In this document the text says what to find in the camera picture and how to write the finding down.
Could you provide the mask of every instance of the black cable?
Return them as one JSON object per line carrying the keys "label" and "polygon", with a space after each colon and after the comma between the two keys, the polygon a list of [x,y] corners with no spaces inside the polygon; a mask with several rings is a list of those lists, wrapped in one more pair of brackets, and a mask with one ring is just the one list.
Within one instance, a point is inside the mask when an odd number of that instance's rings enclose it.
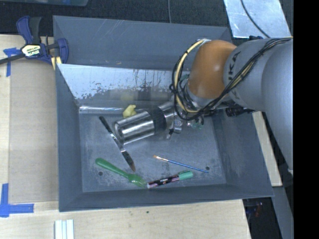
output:
{"label": "black cable", "polygon": [[246,12],[246,14],[247,14],[247,16],[249,17],[249,19],[251,20],[251,22],[255,25],[255,27],[257,27],[258,30],[261,31],[264,36],[266,36],[267,38],[270,38],[270,36],[269,36],[268,34],[266,34],[266,33],[257,25],[257,23],[253,20],[253,18],[250,16],[248,10],[246,9],[246,7],[245,7],[245,5],[244,5],[243,0],[240,0],[240,2],[241,2],[241,5],[243,6],[243,8],[244,8],[244,10],[245,10],[245,12]]}
{"label": "black cable", "polygon": [[167,7],[168,7],[168,18],[169,18],[169,22],[171,23],[171,16],[170,16],[170,0],[167,0]]}

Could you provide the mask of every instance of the black floor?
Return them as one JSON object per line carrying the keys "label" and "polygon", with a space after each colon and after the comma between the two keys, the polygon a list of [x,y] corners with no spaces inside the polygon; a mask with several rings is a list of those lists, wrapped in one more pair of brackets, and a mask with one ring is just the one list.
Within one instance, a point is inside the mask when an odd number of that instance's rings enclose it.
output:
{"label": "black floor", "polygon": [[[228,26],[223,0],[169,0],[172,23]],[[280,0],[291,34],[293,30],[293,0]],[[52,16],[67,15],[140,21],[169,22],[168,0],[89,0],[85,7],[0,1],[0,33],[16,33],[16,21],[25,15],[42,16],[40,35],[53,36]],[[245,40],[234,39],[236,45]],[[283,172],[285,163],[277,160]],[[293,210],[293,186],[288,181],[287,195]],[[281,239],[270,198],[243,200],[253,239]]]}

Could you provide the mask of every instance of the knife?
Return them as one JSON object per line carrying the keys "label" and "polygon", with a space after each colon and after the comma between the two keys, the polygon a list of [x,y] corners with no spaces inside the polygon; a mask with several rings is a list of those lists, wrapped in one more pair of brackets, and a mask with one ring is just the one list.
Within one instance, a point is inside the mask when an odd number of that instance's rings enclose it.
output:
{"label": "knife", "polygon": [[104,127],[106,128],[106,130],[108,131],[110,136],[113,138],[113,140],[116,143],[116,145],[118,146],[118,148],[120,149],[121,154],[125,158],[126,162],[129,164],[130,168],[133,170],[133,172],[135,172],[135,165],[134,165],[134,162],[133,162],[131,156],[129,155],[129,153],[124,149],[123,145],[120,143],[120,141],[113,134],[113,132],[112,132],[110,126],[108,125],[108,123],[106,122],[105,118],[103,116],[99,116],[99,119],[103,123]]}

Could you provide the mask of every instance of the blue stick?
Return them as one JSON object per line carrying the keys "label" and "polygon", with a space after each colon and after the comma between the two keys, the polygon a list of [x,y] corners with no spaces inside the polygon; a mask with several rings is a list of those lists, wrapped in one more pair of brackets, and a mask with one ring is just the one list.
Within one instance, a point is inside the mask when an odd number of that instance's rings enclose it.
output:
{"label": "blue stick", "polygon": [[176,161],[173,161],[173,160],[169,160],[169,159],[166,159],[166,158],[161,158],[161,157],[156,156],[156,155],[154,155],[153,157],[157,158],[157,159],[160,159],[160,160],[164,160],[164,161],[173,163],[173,164],[176,164],[176,165],[181,165],[181,166],[185,166],[185,167],[188,167],[190,169],[197,170],[197,171],[201,171],[201,172],[204,172],[204,173],[209,173],[207,170],[199,169],[199,168],[196,168],[196,167],[193,167],[193,166],[190,166],[190,165],[186,165],[186,164],[183,164],[183,163],[179,163],[179,162],[176,162]]}

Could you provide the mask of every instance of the green plastic spoon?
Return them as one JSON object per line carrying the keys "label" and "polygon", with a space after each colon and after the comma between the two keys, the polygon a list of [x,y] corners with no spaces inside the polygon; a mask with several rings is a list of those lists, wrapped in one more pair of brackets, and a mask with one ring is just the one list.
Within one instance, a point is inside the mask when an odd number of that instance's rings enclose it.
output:
{"label": "green plastic spoon", "polygon": [[110,162],[106,161],[103,158],[97,158],[95,159],[95,163],[105,169],[108,169],[112,172],[115,172],[119,175],[122,175],[123,177],[127,178],[131,183],[139,186],[139,187],[146,187],[146,182],[138,175],[132,174],[132,173],[126,173],[120,168],[117,168],[115,165],[112,165]]}

